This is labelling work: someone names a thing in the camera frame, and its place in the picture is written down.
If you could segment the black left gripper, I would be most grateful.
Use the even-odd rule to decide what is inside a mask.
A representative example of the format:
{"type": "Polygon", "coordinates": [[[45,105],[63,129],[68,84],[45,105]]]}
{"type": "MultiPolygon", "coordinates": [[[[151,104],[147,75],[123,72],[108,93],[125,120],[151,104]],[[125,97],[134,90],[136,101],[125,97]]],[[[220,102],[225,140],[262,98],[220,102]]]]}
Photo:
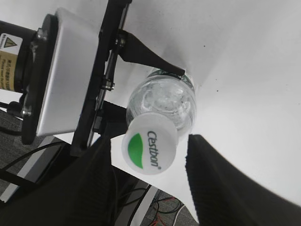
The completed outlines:
{"type": "Polygon", "coordinates": [[[121,30],[131,3],[130,0],[108,1],[85,101],[71,143],[71,156],[80,157],[91,146],[94,133],[114,138],[127,131],[126,108],[104,101],[106,91],[113,89],[119,38],[122,40],[119,55],[123,61],[158,68],[178,77],[185,74],[184,69],[162,59],[132,33],[121,30]]]}

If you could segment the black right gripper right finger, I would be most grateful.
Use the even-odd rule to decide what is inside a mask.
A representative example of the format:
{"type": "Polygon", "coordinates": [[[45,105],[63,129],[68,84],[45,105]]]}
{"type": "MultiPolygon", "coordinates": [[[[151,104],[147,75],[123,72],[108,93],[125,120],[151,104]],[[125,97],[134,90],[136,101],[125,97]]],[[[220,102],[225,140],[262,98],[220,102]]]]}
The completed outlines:
{"type": "Polygon", "coordinates": [[[299,226],[300,206],[259,185],[201,135],[189,135],[186,172],[201,226],[299,226]]]}

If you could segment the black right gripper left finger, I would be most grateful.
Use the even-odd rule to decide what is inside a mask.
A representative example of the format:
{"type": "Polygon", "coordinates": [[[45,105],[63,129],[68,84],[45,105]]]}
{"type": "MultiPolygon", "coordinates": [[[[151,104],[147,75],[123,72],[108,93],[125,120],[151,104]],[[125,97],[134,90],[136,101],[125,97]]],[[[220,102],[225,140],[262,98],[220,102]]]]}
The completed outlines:
{"type": "Polygon", "coordinates": [[[114,204],[111,141],[99,138],[60,175],[0,211],[2,226],[108,226],[114,204]]]}

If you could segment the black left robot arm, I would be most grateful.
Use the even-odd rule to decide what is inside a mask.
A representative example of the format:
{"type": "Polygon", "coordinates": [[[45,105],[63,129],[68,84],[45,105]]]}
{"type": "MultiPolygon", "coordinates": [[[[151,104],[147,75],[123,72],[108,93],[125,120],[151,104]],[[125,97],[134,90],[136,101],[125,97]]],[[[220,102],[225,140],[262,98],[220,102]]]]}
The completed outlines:
{"type": "Polygon", "coordinates": [[[117,59],[181,78],[185,71],[156,55],[123,29],[128,0],[110,0],[100,27],[59,8],[37,30],[0,24],[0,87],[21,93],[7,112],[23,119],[25,145],[39,136],[73,133],[71,155],[81,156],[93,134],[126,131],[125,109],[104,100],[114,89],[117,59]]]}

